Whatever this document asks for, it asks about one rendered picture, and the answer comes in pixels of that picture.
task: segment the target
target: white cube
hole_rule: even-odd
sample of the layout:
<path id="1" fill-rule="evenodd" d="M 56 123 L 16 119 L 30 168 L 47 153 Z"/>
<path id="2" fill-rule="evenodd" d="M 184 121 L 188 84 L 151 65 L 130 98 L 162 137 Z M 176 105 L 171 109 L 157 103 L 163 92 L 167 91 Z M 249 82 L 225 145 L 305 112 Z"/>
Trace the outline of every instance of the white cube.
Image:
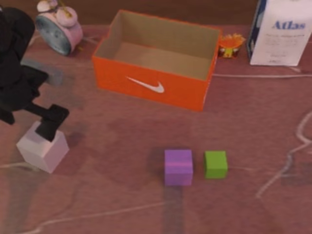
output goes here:
<path id="1" fill-rule="evenodd" d="M 39 125 L 36 121 L 16 146 L 26 162 L 52 173 L 69 148 L 64 133 L 57 131 L 54 140 L 49 142 L 35 132 Z"/>

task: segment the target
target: alarm clock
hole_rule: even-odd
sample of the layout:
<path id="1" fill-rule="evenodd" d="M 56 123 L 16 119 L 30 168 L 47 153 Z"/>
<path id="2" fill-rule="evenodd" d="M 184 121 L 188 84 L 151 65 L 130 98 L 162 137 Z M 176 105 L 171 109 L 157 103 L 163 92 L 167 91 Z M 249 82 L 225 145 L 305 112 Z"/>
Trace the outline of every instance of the alarm clock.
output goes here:
<path id="1" fill-rule="evenodd" d="M 83 38 L 75 10 L 58 7 L 55 0 L 40 1 L 37 10 L 35 24 L 43 40 L 57 53 L 70 55 Z"/>

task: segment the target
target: purple cube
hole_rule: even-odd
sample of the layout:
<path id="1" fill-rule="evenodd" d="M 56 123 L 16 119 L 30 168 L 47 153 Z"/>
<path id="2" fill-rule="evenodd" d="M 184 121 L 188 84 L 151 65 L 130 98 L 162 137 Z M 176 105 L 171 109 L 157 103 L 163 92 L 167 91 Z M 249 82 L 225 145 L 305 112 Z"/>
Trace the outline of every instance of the purple cube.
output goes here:
<path id="1" fill-rule="evenodd" d="M 191 150 L 165 150 L 165 185 L 188 186 L 193 179 Z"/>

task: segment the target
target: clock face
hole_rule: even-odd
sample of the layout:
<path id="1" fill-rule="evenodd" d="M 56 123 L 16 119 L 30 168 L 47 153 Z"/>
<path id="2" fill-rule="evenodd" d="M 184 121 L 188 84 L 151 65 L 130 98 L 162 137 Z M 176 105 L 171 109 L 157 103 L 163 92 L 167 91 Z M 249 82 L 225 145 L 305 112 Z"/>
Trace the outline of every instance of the clock face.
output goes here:
<path id="1" fill-rule="evenodd" d="M 69 55 L 72 46 L 62 31 L 55 23 L 44 16 L 36 17 L 36 27 L 45 42 L 56 52 Z"/>

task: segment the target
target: white bag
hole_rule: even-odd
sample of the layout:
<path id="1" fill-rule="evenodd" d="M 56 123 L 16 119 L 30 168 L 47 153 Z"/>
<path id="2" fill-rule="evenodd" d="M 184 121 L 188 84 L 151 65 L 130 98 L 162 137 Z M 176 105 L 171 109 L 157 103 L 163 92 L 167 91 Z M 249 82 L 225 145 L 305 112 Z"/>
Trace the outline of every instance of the white bag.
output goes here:
<path id="1" fill-rule="evenodd" d="M 259 0 L 247 40 L 251 65 L 297 66 L 312 28 L 312 0 Z"/>

